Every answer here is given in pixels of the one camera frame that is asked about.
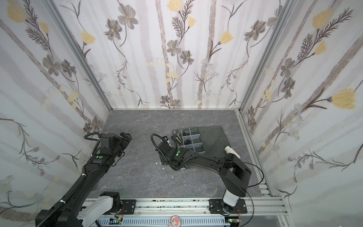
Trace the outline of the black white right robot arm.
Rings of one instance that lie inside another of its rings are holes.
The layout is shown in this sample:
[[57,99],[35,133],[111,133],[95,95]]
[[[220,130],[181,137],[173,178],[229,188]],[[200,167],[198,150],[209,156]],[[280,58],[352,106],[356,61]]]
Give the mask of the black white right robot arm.
[[195,152],[190,148],[172,147],[165,138],[152,133],[151,142],[159,154],[162,165],[169,166],[174,171],[180,171],[185,167],[198,167],[211,171],[221,178],[226,191],[221,201],[220,214],[232,213],[237,207],[238,200],[250,195],[248,188],[257,186],[264,181],[264,177],[253,185],[249,185],[252,171],[247,167],[251,165],[257,168],[261,174],[263,171],[255,164],[243,162],[238,154],[230,146],[225,147],[226,156],[217,157]]

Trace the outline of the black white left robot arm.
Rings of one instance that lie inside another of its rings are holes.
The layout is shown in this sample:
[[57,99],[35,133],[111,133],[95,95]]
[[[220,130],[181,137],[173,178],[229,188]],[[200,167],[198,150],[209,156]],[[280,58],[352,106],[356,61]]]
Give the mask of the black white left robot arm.
[[122,208],[119,193],[101,195],[85,209],[82,209],[82,205],[99,180],[124,156],[132,140],[131,135],[124,132],[92,132],[86,134],[84,139],[96,141],[91,157],[66,194],[50,209],[37,214],[37,227],[90,227],[104,213],[117,212]]

